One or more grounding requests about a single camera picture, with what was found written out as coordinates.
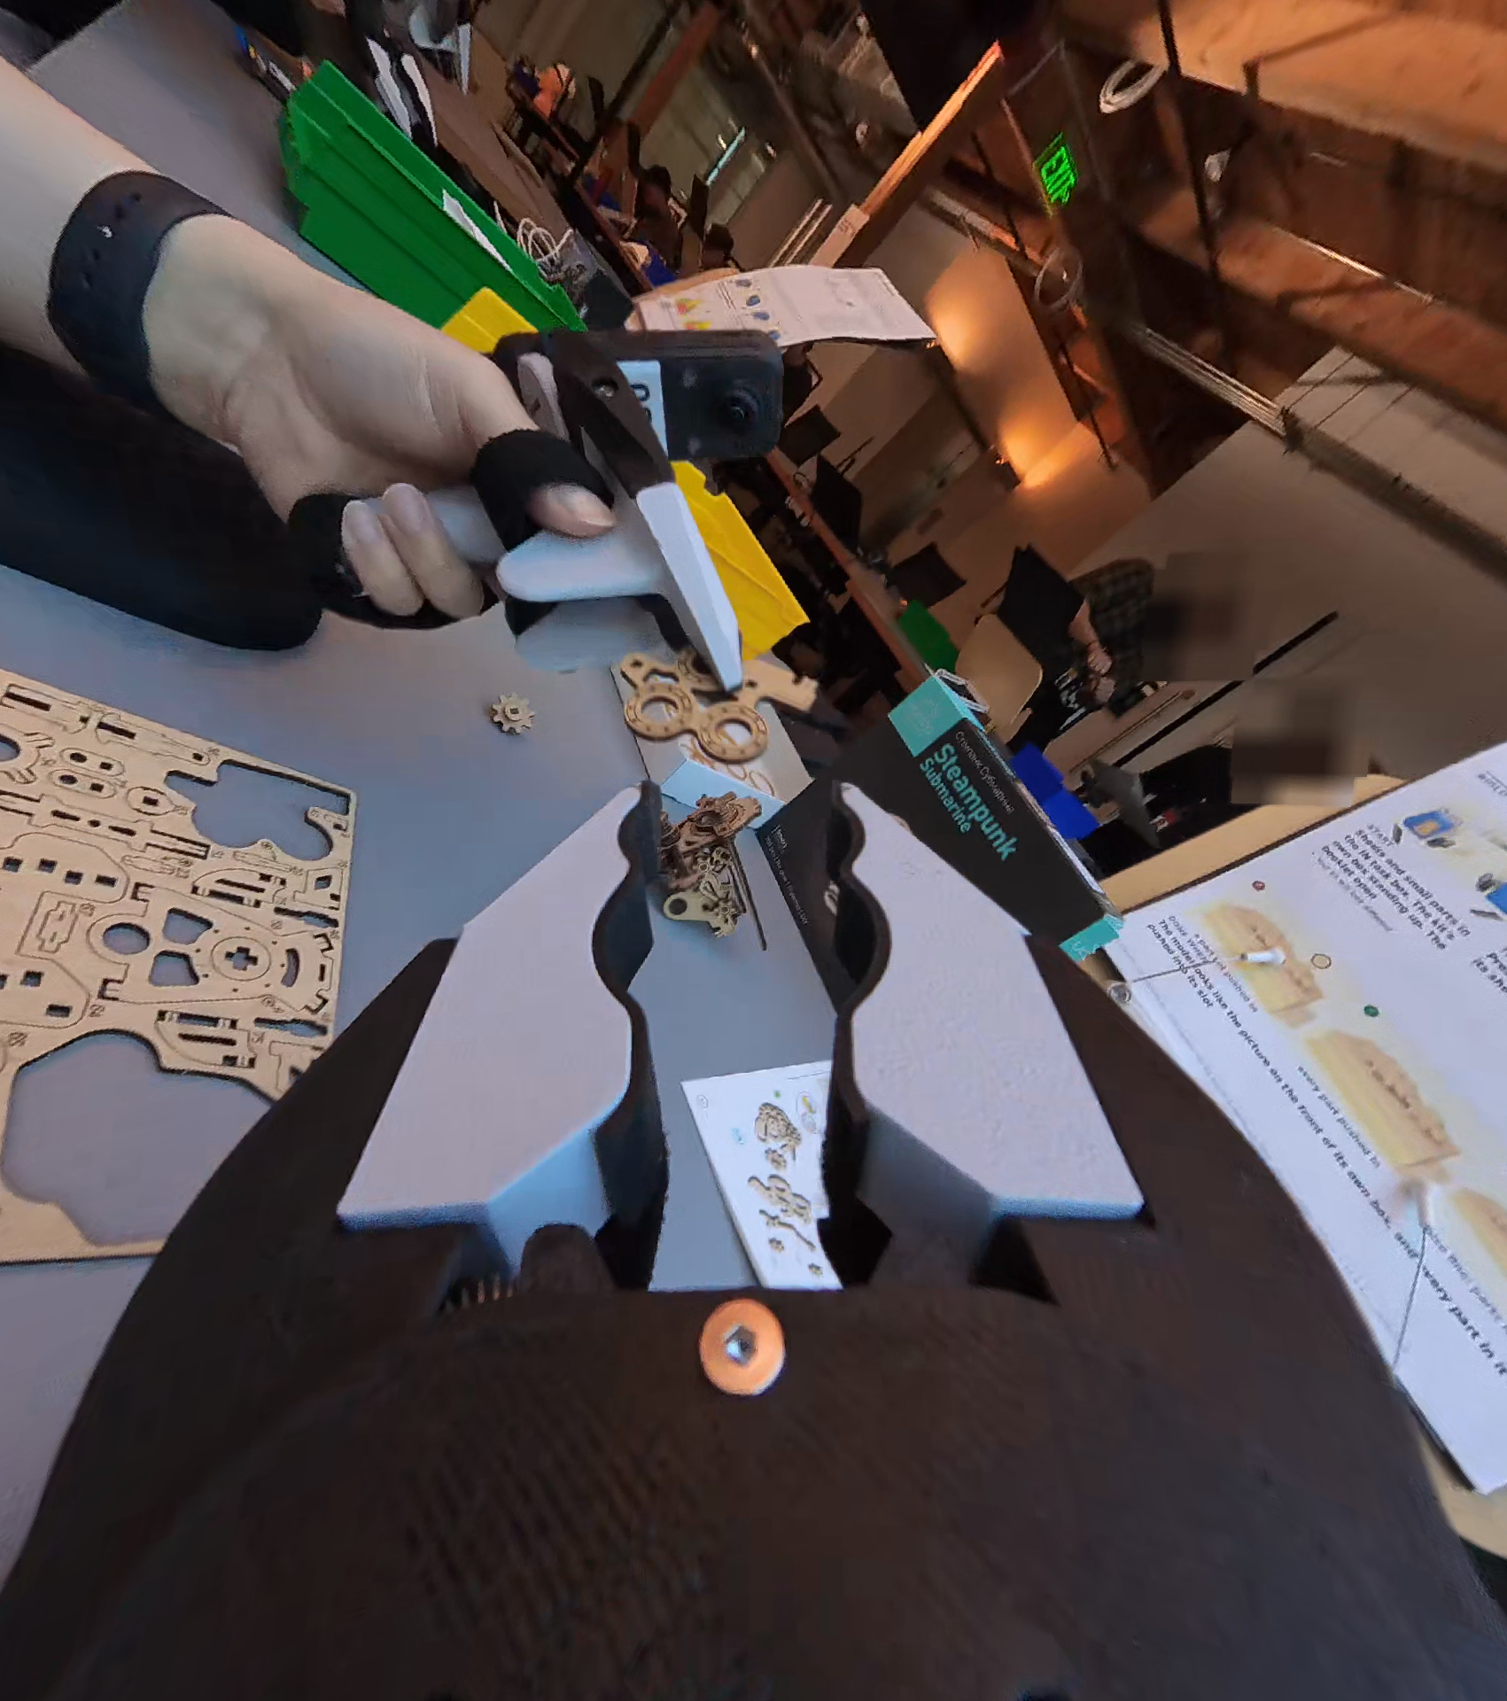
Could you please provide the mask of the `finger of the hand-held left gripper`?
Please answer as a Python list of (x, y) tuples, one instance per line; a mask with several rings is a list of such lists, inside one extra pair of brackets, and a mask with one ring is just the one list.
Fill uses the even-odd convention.
[(737, 692), (744, 676), (739, 619), (682, 488), (670, 478), (641, 487), (634, 513), (655, 554), (654, 593), (721, 690)]

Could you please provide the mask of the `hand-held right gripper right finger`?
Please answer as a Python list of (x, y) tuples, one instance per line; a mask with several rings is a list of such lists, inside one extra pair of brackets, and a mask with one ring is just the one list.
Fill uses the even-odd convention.
[(1007, 1222), (1129, 1222), (1145, 1194), (1028, 930), (854, 782), (831, 788), (836, 1006), (822, 1222), (845, 1286), (953, 1277)]

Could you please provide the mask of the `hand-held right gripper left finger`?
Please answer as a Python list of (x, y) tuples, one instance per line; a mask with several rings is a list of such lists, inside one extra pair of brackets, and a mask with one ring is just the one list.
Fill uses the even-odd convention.
[(629, 784), (460, 930), (336, 1208), (345, 1229), (466, 1225), (515, 1270), (583, 1229), (650, 1284), (670, 1162), (648, 1025), (659, 793)]

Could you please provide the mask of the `wooden plate with round holes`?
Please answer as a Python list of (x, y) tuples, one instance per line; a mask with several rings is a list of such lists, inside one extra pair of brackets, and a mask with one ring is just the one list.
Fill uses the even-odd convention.
[(684, 809), (733, 793), (771, 814), (806, 788), (780, 712), (808, 712), (817, 685), (781, 662), (748, 658), (741, 685), (723, 690), (691, 648), (671, 657), (632, 650), (613, 681), (645, 774)]

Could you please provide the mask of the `wooden laser-cut parts sheet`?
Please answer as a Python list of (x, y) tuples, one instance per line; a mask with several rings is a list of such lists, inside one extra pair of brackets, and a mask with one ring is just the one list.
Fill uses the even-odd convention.
[(0, 1264), (131, 1259), (21, 1190), (19, 1073), (122, 1036), (278, 1100), (338, 1011), (356, 793), (0, 667)]

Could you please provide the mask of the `person's left hand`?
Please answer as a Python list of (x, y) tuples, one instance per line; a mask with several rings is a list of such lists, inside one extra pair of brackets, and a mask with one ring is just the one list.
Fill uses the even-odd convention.
[(338, 557), (375, 607), (482, 611), (483, 584), (427, 494), (531, 425), (485, 355), (225, 215), (166, 235), (141, 324), (159, 402), (241, 456), (281, 517), (349, 497)]

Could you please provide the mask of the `yellow plastic bin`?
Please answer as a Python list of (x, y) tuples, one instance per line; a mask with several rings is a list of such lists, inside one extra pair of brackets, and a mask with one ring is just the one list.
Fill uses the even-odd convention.
[[(489, 288), (450, 316), (444, 334), (492, 359), (535, 425), (510, 451), (485, 451), (475, 497), (452, 501), (464, 533), (498, 536), (496, 581), (547, 619), (553, 607), (606, 609), (581, 627), (615, 623), (624, 604), (655, 604), (655, 554), (634, 513), (634, 492), (673, 480), (682, 488), (741, 627), (742, 664), (806, 621), (806, 612), (726, 494), (707, 485), (710, 460), (765, 455), (780, 430), (781, 354), (757, 331), (535, 327)], [(560, 439), (611, 492), (615, 526), (595, 540), (540, 543), (521, 536), (524, 497), (505, 501), (499, 478), (530, 483), (563, 460), (540, 451)]]

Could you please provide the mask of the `white printed paper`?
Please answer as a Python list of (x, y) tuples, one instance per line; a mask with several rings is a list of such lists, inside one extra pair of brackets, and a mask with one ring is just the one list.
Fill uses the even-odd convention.
[(700, 270), (636, 297), (632, 324), (650, 331), (757, 331), (781, 348), (934, 341), (934, 329), (874, 265)]

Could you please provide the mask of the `white instruction booklet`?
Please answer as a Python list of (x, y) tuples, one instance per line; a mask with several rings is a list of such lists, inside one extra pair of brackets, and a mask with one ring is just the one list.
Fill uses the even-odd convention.
[(829, 1075), (829, 1061), (819, 1059), (682, 1084), (721, 1201), (764, 1287), (840, 1286), (822, 1243)]

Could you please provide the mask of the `black kit box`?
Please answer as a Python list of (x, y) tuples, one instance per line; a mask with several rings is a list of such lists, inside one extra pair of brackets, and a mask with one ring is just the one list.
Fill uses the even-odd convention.
[(831, 997), (849, 986), (835, 951), (836, 883), (827, 866), (838, 782), (866, 793), (1031, 937), (1072, 960), (1118, 937), (1122, 915), (1097, 876), (1030, 798), (968, 701), (934, 674), (757, 829)]

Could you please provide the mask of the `blue bin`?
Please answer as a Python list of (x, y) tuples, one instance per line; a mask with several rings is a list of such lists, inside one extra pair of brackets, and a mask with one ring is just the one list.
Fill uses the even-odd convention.
[(1012, 772), (1030, 793), (1033, 806), (1063, 839), (1086, 839), (1100, 820), (1067, 788), (1065, 775), (1038, 745), (1022, 745), (1010, 754)]

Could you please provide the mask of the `wooden mechanical model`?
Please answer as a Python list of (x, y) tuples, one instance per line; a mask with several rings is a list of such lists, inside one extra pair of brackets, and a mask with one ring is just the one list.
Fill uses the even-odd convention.
[(760, 818), (753, 797), (733, 791), (703, 795), (679, 820), (661, 814), (661, 912), (675, 922), (707, 926), (726, 938), (755, 917), (755, 899), (737, 839)]

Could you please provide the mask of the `stack of green bins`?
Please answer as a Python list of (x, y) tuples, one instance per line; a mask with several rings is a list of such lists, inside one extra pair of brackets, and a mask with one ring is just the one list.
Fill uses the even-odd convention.
[(319, 61), (280, 118), (303, 239), (441, 329), (482, 288), (538, 329), (581, 329), (569, 295), (351, 79)]

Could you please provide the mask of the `printed instruction sheet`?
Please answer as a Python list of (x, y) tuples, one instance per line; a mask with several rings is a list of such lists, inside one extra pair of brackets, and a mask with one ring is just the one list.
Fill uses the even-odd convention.
[(1507, 1488), (1507, 742), (1134, 907), (1109, 958)]

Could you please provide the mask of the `black wrist band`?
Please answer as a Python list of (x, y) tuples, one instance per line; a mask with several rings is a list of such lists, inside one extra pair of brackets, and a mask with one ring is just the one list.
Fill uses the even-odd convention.
[(102, 393), (164, 414), (152, 382), (143, 304), (175, 226), (223, 208), (168, 177), (116, 171), (90, 185), (56, 237), (44, 311), (56, 340)]

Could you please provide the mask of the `black wrist rest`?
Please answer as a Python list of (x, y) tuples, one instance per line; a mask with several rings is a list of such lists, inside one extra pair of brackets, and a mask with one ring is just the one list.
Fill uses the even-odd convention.
[(1, 343), (0, 565), (234, 650), (296, 648), (322, 612), (232, 451)]

